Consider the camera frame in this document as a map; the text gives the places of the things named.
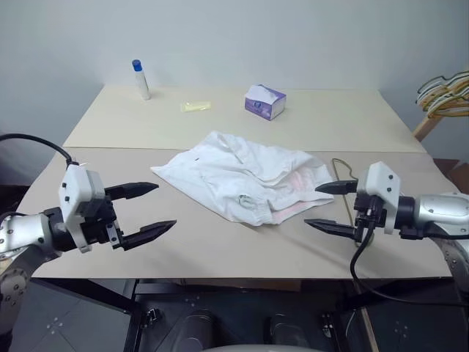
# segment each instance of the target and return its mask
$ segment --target floor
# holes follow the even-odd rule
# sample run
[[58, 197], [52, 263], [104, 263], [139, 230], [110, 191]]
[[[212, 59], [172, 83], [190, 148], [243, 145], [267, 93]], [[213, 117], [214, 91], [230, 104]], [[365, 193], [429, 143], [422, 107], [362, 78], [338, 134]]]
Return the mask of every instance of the floor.
[[[94, 280], [122, 293], [124, 280]], [[454, 299], [453, 287], [439, 287], [414, 295], [419, 299]], [[305, 329], [310, 346], [333, 351], [322, 333], [319, 311], [334, 300], [326, 291], [302, 296], [294, 293], [204, 293], [145, 299], [163, 320], [145, 330], [140, 351], [169, 352], [184, 317], [205, 308], [217, 317], [219, 345], [263, 343], [266, 318], [278, 312], [294, 316]], [[460, 310], [447, 307], [405, 306], [388, 302], [369, 308], [381, 352], [467, 352], [468, 321]], [[347, 325], [351, 313], [343, 316]], [[348, 340], [352, 351], [366, 351], [359, 313], [351, 320]], [[115, 352], [125, 343], [129, 317], [55, 290], [31, 283], [13, 331], [10, 352]]]

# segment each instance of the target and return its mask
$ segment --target white wall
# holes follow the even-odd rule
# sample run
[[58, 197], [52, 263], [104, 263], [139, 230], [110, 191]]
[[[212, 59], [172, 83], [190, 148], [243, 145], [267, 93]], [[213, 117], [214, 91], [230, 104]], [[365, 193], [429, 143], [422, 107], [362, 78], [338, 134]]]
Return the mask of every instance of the white wall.
[[[419, 85], [469, 62], [469, 1], [2, 0], [0, 131], [63, 142], [102, 83], [133, 83], [133, 58], [152, 85], [380, 89], [412, 129]], [[469, 121], [424, 145], [469, 159]], [[0, 182], [30, 183], [50, 157], [5, 143]]]

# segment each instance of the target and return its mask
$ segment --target tabletop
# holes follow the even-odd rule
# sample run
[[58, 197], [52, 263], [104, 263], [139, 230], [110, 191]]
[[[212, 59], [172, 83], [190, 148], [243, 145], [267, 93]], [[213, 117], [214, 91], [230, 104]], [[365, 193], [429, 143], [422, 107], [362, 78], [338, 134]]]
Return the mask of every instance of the tabletop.
[[[349, 279], [356, 251], [348, 238], [327, 235], [303, 220], [334, 219], [347, 223], [341, 197], [300, 213], [281, 225], [251, 227], [227, 221], [179, 192], [150, 171], [179, 151], [106, 148], [67, 148], [77, 161], [98, 171], [105, 187], [149, 181], [160, 188], [135, 199], [114, 202], [126, 234], [157, 221], [177, 223], [157, 240], [124, 252], [109, 243], [94, 244], [91, 252], [66, 252], [42, 265], [39, 277], [70, 278], [320, 278]], [[456, 191], [426, 153], [314, 152], [329, 167], [332, 158], [348, 162], [355, 175], [375, 161], [386, 162], [402, 179], [402, 192], [415, 196]], [[37, 213], [59, 204], [58, 189], [65, 162], [56, 155], [36, 179], [18, 211]], [[348, 172], [339, 168], [341, 178]], [[370, 278], [450, 276], [439, 248], [429, 239], [406, 241], [397, 234], [375, 231], [372, 245], [357, 265]]]
[[[286, 108], [267, 121], [244, 109], [247, 89], [161, 87], [142, 100], [135, 87], [106, 85], [64, 146], [188, 150], [220, 131], [292, 150], [425, 153], [376, 90], [279, 89]], [[197, 100], [212, 108], [180, 111]]]

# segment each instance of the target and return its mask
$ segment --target tissue box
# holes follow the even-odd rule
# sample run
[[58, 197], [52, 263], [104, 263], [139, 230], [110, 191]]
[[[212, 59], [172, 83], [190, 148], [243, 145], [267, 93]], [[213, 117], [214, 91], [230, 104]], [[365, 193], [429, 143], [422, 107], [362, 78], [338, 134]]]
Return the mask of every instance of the tissue box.
[[284, 109], [287, 96], [274, 89], [257, 84], [245, 95], [244, 108], [266, 120], [273, 120]]

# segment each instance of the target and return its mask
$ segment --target white bottle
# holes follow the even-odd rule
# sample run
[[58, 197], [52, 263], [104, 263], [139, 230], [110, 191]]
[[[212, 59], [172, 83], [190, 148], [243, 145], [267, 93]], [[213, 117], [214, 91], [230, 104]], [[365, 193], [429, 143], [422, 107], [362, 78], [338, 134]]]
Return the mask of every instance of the white bottle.
[[133, 66], [133, 70], [135, 71], [135, 78], [136, 78], [137, 87], [139, 88], [141, 98], [143, 100], [148, 100], [150, 98], [148, 84], [147, 84], [147, 80], [145, 79], [144, 71], [141, 68], [140, 60], [133, 60], [132, 66]]

